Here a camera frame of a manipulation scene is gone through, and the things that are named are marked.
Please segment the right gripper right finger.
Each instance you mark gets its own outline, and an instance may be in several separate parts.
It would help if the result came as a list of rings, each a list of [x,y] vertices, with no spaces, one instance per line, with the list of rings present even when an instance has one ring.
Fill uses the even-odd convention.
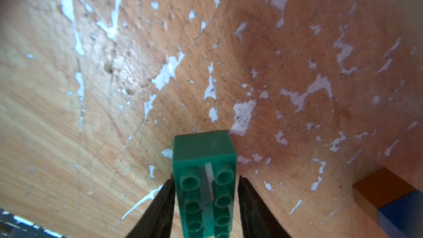
[[[290,238],[250,181],[240,176],[240,219],[245,238]]]

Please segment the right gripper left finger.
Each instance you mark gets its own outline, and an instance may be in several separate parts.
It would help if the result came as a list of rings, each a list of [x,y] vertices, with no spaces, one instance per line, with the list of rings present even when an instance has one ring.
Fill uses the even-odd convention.
[[[175,206],[174,179],[168,179],[127,238],[169,238]]]

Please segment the green lego brick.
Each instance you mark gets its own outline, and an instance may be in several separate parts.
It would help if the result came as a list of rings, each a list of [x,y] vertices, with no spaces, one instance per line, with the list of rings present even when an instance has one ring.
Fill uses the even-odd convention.
[[[176,136],[173,174],[185,238],[228,238],[237,154],[228,131]]]

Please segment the brown lego brick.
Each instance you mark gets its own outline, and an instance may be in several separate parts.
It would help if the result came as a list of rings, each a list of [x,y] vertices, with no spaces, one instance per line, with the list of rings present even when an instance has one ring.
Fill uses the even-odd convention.
[[[374,221],[385,205],[415,190],[411,184],[383,168],[352,186],[355,203]]]

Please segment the blue lego brick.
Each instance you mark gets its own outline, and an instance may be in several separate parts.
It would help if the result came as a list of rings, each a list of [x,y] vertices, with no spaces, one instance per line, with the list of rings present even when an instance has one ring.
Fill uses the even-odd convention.
[[[390,238],[422,238],[423,193],[414,190],[381,207],[378,225]]]

